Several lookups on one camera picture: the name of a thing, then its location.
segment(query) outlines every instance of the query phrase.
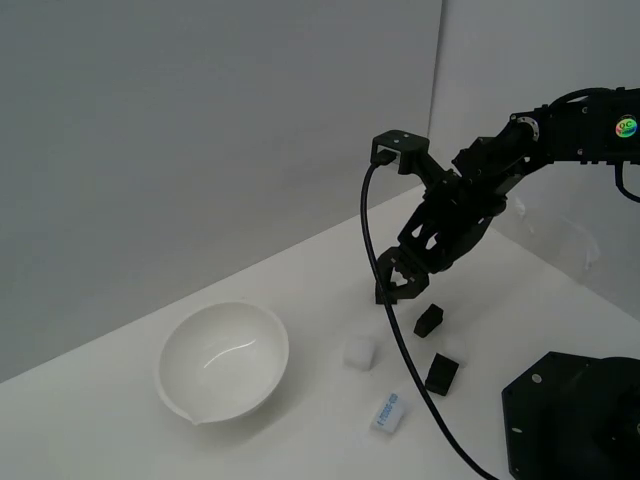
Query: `robotic arm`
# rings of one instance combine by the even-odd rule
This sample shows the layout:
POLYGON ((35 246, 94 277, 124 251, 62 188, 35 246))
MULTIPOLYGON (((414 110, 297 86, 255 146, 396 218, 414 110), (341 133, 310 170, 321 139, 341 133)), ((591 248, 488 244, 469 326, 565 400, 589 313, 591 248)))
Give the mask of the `robotic arm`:
MULTIPOLYGON (((400 175, 415 174, 426 187, 423 202, 398 236, 399 245, 378 258, 392 303, 415 298, 429 274, 448 269, 484 236, 506 208, 506 194, 525 176, 556 161, 605 162, 615 168, 621 193, 624 162, 640 164, 640 89, 591 88, 560 97, 531 112, 511 115, 496 137, 480 137, 444 170, 428 153, 429 140, 391 130, 373 139, 371 163, 398 162, 400 175), (407 281, 396 285, 393 271, 407 281)), ((376 301, 382 303, 376 289, 376 301)))

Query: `white table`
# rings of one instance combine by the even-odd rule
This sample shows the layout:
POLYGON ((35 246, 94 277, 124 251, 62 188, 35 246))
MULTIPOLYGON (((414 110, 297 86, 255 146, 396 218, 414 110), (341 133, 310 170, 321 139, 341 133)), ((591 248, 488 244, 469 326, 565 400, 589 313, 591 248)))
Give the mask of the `white table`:
MULTIPOLYGON (((373 209, 378 253, 395 243, 421 193, 373 209)), ((499 478, 510 478, 500 392, 511 380, 549 350, 640 355, 636 320, 494 231, 432 280, 419 299, 400 303, 400 322, 421 372, 444 334, 467 343, 469 366, 437 404, 464 448, 499 478), (431 302, 444 308, 445 322, 421 340, 411 330, 431 302)), ((354 218, 1 384, 0 478, 476 477, 411 384, 384 311, 373 303, 354 218), (228 299, 265 305, 283 319, 289 366, 254 415, 194 427, 160 402, 152 365, 173 325, 228 299), (342 366, 352 333, 380 341, 368 373, 342 366), (411 409, 388 437, 369 424, 391 391, 411 409)))

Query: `bowl rim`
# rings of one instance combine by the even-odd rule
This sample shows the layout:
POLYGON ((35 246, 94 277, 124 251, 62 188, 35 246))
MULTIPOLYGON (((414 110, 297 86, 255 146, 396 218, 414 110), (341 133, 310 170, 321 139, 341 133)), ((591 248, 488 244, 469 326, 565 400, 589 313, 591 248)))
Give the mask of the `bowl rim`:
POLYGON ((282 323, 282 320, 280 319, 280 317, 278 317, 274 312, 272 312, 268 308, 262 307, 252 302, 247 302, 246 300, 225 300, 221 302, 215 302, 210 305, 199 308, 198 310, 189 314, 188 316, 180 320, 177 324, 172 326, 172 328, 170 329, 170 332, 168 333, 168 335, 166 335, 164 341, 162 342, 162 347, 160 348, 160 352, 156 356, 156 361, 155 361, 154 371, 153 371, 153 378, 154 378, 154 383, 155 383, 156 392, 158 393, 158 396, 160 397, 162 402, 175 414, 181 416, 186 420, 189 420, 194 425, 198 425, 201 423, 216 423, 216 422, 224 422, 226 420, 231 420, 233 418, 241 417, 251 412, 252 410, 256 409, 258 406, 260 406, 260 404, 264 402, 273 393, 275 388, 280 383, 280 380, 282 380, 282 376, 284 375, 284 372, 287 368, 288 363, 289 363, 289 335, 287 334, 287 330, 284 327, 284 324, 282 323), (192 317, 194 317, 195 315, 205 310, 209 310, 210 308, 218 307, 221 305, 227 305, 227 304, 241 304, 241 305, 253 307, 261 311, 262 313, 264 313, 267 317, 269 317, 271 321, 274 323, 274 325, 276 326, 276 328, 278 329, 280 336, 284 341, 284 352, 283 352, 284 361, 282 362, 282 367, 277 372, 277 374, 275 375, 271 383, 268 385, 268 387, 265 388, 262 395, 259 395, 258 397, 256 397, 256 399, 253 402, 251 402, 247 407, 241 409, 240 411, 232 412, 230 415, 218 415, 218 416, 212 415, 207 417, 204 420, 195 421, 194 419, 191 418, 191 416, 189 416, 187 412, 185 412, 183 409, 178 407, 173 402, 173 400, 171 400, 169 395, 167 395, 167 393, 164 390, 164 386, 162 385, 162 381, 160 380, 160 362, 162 360, 162 354, 164 353, 167 343, 169 342, 171 337, 173 337, 173 335, 176 333, 176 331, 178 330, 178 328, 180 328, 182 324, 186 323, 192 317))

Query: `white eraser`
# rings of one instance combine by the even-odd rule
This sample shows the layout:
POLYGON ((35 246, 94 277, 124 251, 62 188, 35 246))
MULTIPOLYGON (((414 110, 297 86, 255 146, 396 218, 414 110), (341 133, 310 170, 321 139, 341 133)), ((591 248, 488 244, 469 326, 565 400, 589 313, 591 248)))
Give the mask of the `white eraser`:
POLYGON ((353 337, 344 347, 344 364, 366 372, 371 368, 376 344, 367 337, 353 337))
POLYGON ((376 413, 371 426, 387 433, 393 433, 398 428, 404 412, 404 402, 400 400, 398 395, 392 393, 376 413))
POLYGON ((469 362, 469 350, 467 344, 460 337, 447 335, 442 345, 442 355, 450 358, 464 368, 469 362))

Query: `white cube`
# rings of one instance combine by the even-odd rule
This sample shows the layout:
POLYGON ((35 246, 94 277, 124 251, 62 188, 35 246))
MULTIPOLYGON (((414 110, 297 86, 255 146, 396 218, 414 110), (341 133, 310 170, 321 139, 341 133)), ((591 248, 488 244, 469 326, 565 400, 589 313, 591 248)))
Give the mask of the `white cube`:
POLYGON ((366 372, 371 368, 376 353, 376 344, 368 337, 352 337, 344 348, 344 364, 366 372))

